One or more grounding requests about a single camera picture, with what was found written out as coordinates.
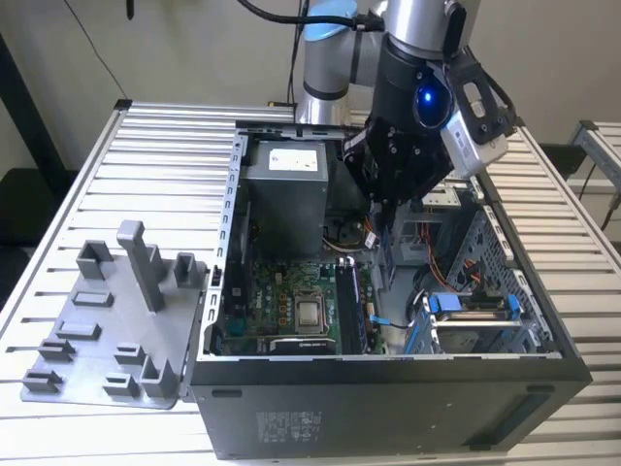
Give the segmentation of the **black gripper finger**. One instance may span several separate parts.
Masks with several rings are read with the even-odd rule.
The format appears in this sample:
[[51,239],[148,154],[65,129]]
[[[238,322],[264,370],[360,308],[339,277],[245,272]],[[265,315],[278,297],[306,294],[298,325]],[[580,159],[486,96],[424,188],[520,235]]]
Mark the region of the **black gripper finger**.
[[387,138],[358,134],[343,143],[343,162],[370,210],[387,213]]
[[429,193],[453,166],[446,157],[389,157],[386,161],[386,212]]

